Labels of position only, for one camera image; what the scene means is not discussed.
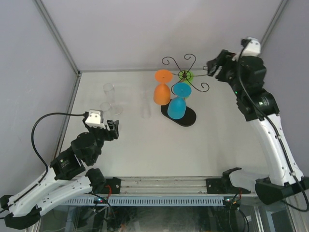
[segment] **orange disc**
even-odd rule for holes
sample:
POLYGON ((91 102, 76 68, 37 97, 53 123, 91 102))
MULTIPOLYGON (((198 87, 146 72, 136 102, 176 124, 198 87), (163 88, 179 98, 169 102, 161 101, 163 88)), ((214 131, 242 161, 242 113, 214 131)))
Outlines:
POLYGON ((154 90, 154 102, 158 105, 167 105, 170 101, 170 89, 162 83, 159 84, 154 90))
POLYGON ((168 83, 172 78, 172 73, 166 69, 161 69, 155 73, 155 79, 160 83, 168 83))

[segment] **glass base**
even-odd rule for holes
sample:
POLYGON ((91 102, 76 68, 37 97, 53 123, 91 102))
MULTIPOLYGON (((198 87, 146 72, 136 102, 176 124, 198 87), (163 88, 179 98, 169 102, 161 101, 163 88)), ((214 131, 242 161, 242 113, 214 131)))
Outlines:
POLYGON ((112 107, 112 111, 113 111, 114 115, 119 115, 119 114, 122 113, 123 108, 119 105, 115 105, 115 106, 112 107))

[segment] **robotic arm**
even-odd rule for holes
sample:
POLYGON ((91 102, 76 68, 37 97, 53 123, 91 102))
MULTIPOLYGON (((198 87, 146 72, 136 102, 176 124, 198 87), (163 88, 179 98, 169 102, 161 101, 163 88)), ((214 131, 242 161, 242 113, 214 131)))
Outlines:
POLYGON ((2 209, 10 212, 4 218, 7 227, 25 229, 59 204, 81 194, 103 190, 106 179, 100 169, 90 169, 85 176, 72 179, 85 171, 83 162, 87 166, 96 163, 105 141, 118 139, 119 121, 107 120, 105 125, 103 112, 90 110, 85 113, 83 123, 89 132, 78 135, 71 146, 51 162, 45 177, 42 174, 14 196, 0 198, 2 209))
POLYGON ((263 89, 266 67, 257 57, 260 43, 248 37, 241 45, 243 50, 238 54, 222 50, 216 59, 208 61, 208 75, 232 87, 239 110, 259 137, 269 176, 234 168, 224 172, 227 180, 223 182, 254 191, 263 203, 271 204, 309 189, 309 178, 304 177, 292 156, 274 97, 263 89))

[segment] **white table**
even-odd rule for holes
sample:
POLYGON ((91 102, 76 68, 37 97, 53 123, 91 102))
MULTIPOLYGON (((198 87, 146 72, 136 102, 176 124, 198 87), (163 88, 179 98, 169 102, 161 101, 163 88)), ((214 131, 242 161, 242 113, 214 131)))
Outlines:
MULTIPOLYGON (((195 75, 205 71, 194 71, 195 75)), ((268 173, 264 154, 252 128, 238 110, 236 97, 227 83, 213 77, 195 77, 199 87, 207 82, 206 93, 192 89, 187 105, 197 120, 181 127, 164 117, 153 101, 158 84, 155 72, 86 72, 82 74, 72 113, 100 109, 106 101, 105 83, 113 83, 116 100, 123 107, 118 140, 105 142, 102 155, 93 166, 105 176, 172 177, 221 176, 222 172, 241 167, 268 173), (141 117, 142 93, 147 91, 151 117, 141 117)), ((177 81, 174 77, 170 86, 177 81)), ((62 150, 78 134, 87 131, 80 117, 71 117, 62 150)))

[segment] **black oval base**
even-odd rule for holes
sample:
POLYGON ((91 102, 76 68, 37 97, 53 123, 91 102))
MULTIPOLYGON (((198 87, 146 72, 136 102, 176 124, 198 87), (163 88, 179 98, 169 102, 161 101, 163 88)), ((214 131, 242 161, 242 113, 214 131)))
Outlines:
POLYGON ((169 104, 161 105, 161 113, 165 117, 169 118, 170 120, 176 122, 177 124, 179 124, 183 127, 192 126, 197 119, 196 113, 194 112, 193 109, 191 109, 189 107, 186 108, 184 116, 181 119, 173 119, 173 118, 169 117, 169 115, 168 115, 168 108, 169 108, 169 104))

